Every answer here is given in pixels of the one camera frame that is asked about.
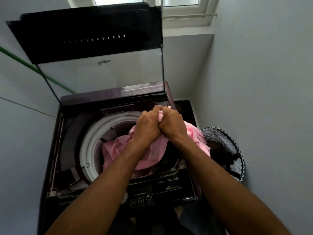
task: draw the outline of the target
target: whirlpool logo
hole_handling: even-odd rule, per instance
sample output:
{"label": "whirlpool logo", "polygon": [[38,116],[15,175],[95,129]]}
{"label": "whirlpool logo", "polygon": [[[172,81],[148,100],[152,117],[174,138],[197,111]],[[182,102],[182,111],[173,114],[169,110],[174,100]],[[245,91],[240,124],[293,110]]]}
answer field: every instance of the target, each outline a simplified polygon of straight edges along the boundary
{"label": "whirlpool logo", "polygon": [[102,64],[108,64],[110,63],[110,60],[102,60],[100,62],[98,62],[98,66],[101,66]]}

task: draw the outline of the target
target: open lid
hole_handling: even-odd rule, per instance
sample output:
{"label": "open lid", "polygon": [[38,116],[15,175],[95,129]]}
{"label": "open lid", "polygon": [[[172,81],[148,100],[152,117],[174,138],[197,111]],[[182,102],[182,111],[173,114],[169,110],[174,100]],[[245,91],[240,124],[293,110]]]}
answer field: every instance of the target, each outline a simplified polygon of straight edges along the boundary
{"label": "open lid", "polygon": [[160,7],[134,3],[45,11],[7,24],[58,98],[151,82],[164,91]]}

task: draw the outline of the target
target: washing machine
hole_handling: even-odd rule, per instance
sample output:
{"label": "washing machine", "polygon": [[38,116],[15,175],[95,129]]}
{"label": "washing machine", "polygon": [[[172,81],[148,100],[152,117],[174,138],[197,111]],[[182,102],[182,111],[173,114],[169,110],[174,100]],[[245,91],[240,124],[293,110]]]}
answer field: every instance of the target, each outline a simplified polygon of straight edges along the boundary
{"label": "washing machine", "polygon": [[[128,134],[143,110],[175,109],[164,79],[162,10],[147,3],[83,7],[23,14],[8,25],[60,102],[40,201],[44,234],[103,171],[104,142]],[[115,219],[200,196],[169,142],[160,162],[133,174]]]}

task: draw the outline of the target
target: green hose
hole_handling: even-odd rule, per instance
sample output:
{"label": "green hose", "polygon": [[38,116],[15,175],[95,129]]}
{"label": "green hose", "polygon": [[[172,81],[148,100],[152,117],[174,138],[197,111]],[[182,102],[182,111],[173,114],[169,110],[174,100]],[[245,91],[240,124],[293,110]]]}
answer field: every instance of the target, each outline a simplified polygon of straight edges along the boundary
{"label": "green hose", "polygon": [[[37,72],[38,74],[40,74],[40,71],[38,70],[37,67],[35,67],[35,66],[25,62],[23,59],[19,58],[18,56],[14,55],[13,53],[7,51],[6,49],[2,48],[1,46],[0,46],[0,51],[2,53],[4,53],[5,55],[8,55],[10,58],[12,58],[12,59],[18,61],[19,63],[23,64],[24,66],[30,68],[34,72]],[[69,89],[68,87],[64,86],[63,84],[59,83],[57,80],[54,80],[52,77],[49,77],[49,76],[45,75],[45,78],[48,79],[50,82],[53,82],[54,84],[58,85],[59,87],[62,87],[64,90],[67,90],[68,92],[70,92],[72,94],[77,94],[75,91],[73,91],[73,90]]]}

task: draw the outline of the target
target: pink garment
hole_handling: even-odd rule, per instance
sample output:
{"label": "pink garment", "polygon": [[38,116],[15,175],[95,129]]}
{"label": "pink garment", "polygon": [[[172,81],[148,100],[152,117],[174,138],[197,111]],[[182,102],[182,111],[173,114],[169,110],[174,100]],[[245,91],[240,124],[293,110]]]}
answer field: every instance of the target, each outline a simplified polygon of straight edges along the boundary
{"label": "pink garment", "polygon": [[[163,117],[163,112],[159,112],[159,122],[161,122]],[[190,123],[185,122],[187,128],[187,134],[192,140],[197,144],[202,151],[204,151],[208,156],[210,156],[210,148],[206,145],[206,141],[202,132],[195,126]],[[105,142],[102,146],[102,152],[104,156],[104,165],[103,170],[107,168],[110,163],[116,159],[119,154],[123,151],[129,140],[131,140],[135,131],[135,126],[129,131],[128,135],[123,135],[117,137],[115,140],[110,142]],[[138,162],[135,170],[142,170],[154,166],[157,164],[163,157],[168,138],[163,134],[150,145],[150,149],[147,150],[142,159]]]}

